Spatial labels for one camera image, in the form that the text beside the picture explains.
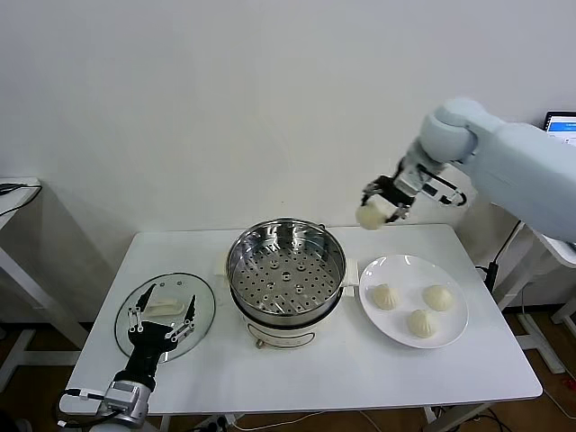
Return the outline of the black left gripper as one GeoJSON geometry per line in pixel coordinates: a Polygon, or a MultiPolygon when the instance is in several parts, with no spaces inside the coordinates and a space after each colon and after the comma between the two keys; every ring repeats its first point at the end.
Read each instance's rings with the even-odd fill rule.
{"type": "Polygon", "coordinates": [[[196,295],[190,300],[184,321],[179,326],[171,328],[156,322],[142,322],[142,313],[156,286],[153,283],[137,299],[136,303],[128,308],[130,322],[128,338],[133,349],[125,368],[116,374],[117,382],[127,381],[155,386],[155,375],[160,357],[164,353],[175,350],[181,339],[187,338],[194,332],[196,295]]]}

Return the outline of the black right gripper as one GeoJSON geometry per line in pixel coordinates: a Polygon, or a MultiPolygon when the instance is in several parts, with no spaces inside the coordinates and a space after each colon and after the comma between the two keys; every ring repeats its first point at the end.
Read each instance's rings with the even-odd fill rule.
{"type": "Polygon", "coordinates": [[[386,224],[405,220],[410,213],[410,206],[415,201],[413,196],[409,196],[398,189],[394,185],[393,179],[386,175],[379,176],[364,187],[361,204],[367,205],[370,198],[375,195],[380,195],[389,202],[385,206],[384,222],[386,224]]]}

